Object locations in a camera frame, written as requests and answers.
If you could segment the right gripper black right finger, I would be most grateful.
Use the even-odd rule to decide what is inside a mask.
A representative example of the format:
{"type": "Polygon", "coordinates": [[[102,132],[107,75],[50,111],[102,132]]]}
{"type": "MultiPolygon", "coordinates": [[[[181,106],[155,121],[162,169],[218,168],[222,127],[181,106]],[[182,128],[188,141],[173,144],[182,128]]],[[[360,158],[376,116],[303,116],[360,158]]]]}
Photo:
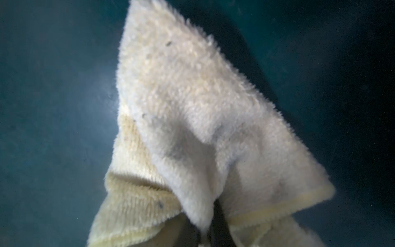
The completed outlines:
{"type": "Polygon", "coordinates": [[[219,200],[214,202],[214,217],[208,237],[212,247],[236,247],[219,200]]]}

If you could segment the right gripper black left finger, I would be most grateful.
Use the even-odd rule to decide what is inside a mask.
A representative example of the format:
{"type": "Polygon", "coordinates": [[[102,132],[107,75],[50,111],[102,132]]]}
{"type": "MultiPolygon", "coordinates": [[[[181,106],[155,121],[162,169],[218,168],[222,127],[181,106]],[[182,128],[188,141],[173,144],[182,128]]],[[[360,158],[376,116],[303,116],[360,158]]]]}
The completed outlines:
{"type": "Polygon", "coordinates": [[[177,216],[174,223],[173,247],[197,247],[199,245],[200,233],[186,216],[177,216]]]}

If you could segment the yellow cleaning cloth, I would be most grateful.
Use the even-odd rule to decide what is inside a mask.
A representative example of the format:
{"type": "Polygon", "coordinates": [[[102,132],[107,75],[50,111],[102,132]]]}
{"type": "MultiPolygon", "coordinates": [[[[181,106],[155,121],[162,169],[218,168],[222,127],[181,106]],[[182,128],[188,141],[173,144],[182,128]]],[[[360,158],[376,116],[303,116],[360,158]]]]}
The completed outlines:
{"type": "Polygon", "coordinates": [[[212,36],[166,1],[131,1],[118,134],[89,247],[172,247],[174,219],[208,237],[219,200],[237,247],[322,247],[293,214],[330,200],[325,169],[212,36]]]}

